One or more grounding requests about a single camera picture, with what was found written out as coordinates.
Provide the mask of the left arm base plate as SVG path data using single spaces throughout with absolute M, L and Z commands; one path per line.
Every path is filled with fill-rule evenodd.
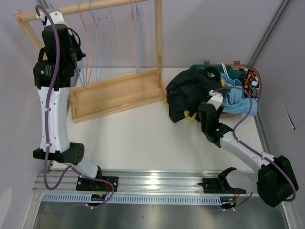
M 110 182 L 114 187 L 114 192 L 117 191 L 119 178 L 118 177 L 103 177 L 104 180 Z M 77 191 L 99 191 L 99 192 L 111 192 L 111 186 L 104 182 L 93 181 L 91 179 L 86 179 L 79 177 L 76 185 Z

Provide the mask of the light blue shorts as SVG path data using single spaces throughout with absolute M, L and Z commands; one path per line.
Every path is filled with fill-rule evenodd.
M 221 80 L 224 83 L 224 86 L 235 86 L 242 88 L 242 83 L 239 79 L 231 79 L 224 73 L 221 73 Z M 243 91 L 235 88 L 229 88 L 223 90 L 222 92 L 227 92 L 224 97 L 222 106 L 224 107 L 223 112 L 229 114 L 247 114 L 250 108 L 250 99 L 244 94 Z M 257 101 L 251 99 L 252 109 L 250 115 L 257 115 Z

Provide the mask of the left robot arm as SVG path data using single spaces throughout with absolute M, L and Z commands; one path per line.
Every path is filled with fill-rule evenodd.
M 82 143 L 69 141 L 67 131 L 67 103 L 71 78 L 85 54 L 82 53 L 73 30 L 64 24 L 55 26 L 60 46 L 56 46 L 53 28 L 45 26 L 38 61 L 33 68 L 34 83 L 41 102 L 42 137 L 40 147 L 33 151 L 35 159 L 47 159 L 74 167 L 87 176 L 87 186 L 100 190 L 102 170 L 88 159 Z

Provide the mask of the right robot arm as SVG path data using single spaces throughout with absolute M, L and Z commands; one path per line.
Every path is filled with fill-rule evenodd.
M 217 181 L 222 192 L 229 192 L 233 188 L 256 192 L 270 207 L 296 199 L 299 186 L 287 157 L 259 152 L 242 141 L 234 129 L 219 122 L 219 110 L 213 104 L 201 103 L 198 113 L 206 139 L 232 153 L 252 169 L 252 172 L 243 172 L 237 168 L 225 170 Z

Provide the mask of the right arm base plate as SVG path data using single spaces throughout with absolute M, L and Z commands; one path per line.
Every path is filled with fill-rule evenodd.
M 233 188 L 229 186 L 227 181 L 219 178 L 202 178 L 201 182 L 197 183 L 203 188 L 205 194 L 246 194 L 247 191 L 241 188 Z

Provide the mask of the pink hanger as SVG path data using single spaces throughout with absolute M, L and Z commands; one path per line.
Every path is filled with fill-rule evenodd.
M 137 31 L 136 31 L 135 10 L 134 10 L 134 1 L 133 0 L 131 0 L 131 18 L 132 18 L 132 35 L 133 35 L 134 55 L 135 55 L 135 69 L 136 69 L 136 73 L 139 73 Z
M 81 3 L 79 2 L 79 4 L 78 4 L 79 15 L 80 15 L 80 18 L 81 18 L 82 25 L 83 25 L 83 27 L 85 29 L 85 54 L 86 54 L 85 64 L 83 63 L 83 61 L 81 62 L 82 63 L 81 84 L 82 84 L 83 88 L 85 88 L 89 84 L 89 82 L 91 80 L 92 70 L 93 70 L 94 62 L 95 62 L 95 59 L 96 59 L 96 53 L 97 53 L 97 51 L 95 51 L 95 54 L 93 55 L 93 58 L 91 60 L 91 64 L 89 64 L 89 57 L 90 57 L 90 52 L 89 52 L 89 31 L 90 31 L 90 29 L 92 27 L 95 27 L 96 34 L 97 34 L 98 28 L 99 28 L 99 24 L 98 24 L 99 17 L 96 18 L 95 15 L 93 14 L 93 12 L 92 12 L 92 3 L 93 3 L 93 1 L 91 0 L 90 3 L 89 3 L 89 12 L 90 12 L 90 14 L 92 16 L 93 22 L 89 26 L 86 25 L 85 20 L 83 18 L 82 11 L 81 11 Z

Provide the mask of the black shorts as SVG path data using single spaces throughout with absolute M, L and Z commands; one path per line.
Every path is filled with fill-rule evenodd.
M 209 100 L 209 92 L 222 87 L 221 73 L 214 67 L 190 67 L 180 72 L 166 86 L 169 117 L 199 121 L 198 107 Z

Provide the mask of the dark green shorts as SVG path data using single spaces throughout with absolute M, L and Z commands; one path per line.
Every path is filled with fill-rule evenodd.
M 208 67 L 213 67 L 217 69 L 220 73 L 224 73 L 222 65 L 204 65 L 204 64 L 194 64 L 189 67 L 189 69 L 206 69 Z M 240 80 L 245 74 L 245 71 L 234 69 L 232 66 L 226 65 L 226 70 L 231 79 Z

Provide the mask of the camouflage patterned shorts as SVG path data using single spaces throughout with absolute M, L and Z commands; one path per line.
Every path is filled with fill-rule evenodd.
M 242 83 L 243 89 L 246 90 L 253 99 L 257 100 L 257 92 L 260 88 L 260 83 L 256 72 L 246 68 L 238 68 L 236 70 L 241 73 L 239 80 Z

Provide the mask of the yellow shorts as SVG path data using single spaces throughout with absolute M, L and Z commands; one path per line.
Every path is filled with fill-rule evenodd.
M 198 107 L 209 100 L 209 91 L 221 88 L 222 82 L 207 78 L 172 79 L 166 87 L 169 117 L 176 123 L 183 119 L 199 120 Z

